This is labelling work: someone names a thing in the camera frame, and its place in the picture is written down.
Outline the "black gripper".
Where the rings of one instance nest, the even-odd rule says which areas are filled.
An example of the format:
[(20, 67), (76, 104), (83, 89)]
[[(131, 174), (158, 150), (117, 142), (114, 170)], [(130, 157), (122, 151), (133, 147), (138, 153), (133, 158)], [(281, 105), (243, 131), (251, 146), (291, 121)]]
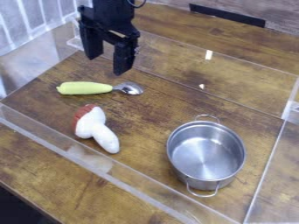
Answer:
[(141, 32), (133, 25), (135, 0), (93, 0), (79, 11), (79, 35), (85, 53), (94, 60), (105, 52), (103, 41), (115, 45), (114, 74), (126, 73), (134, 66)]

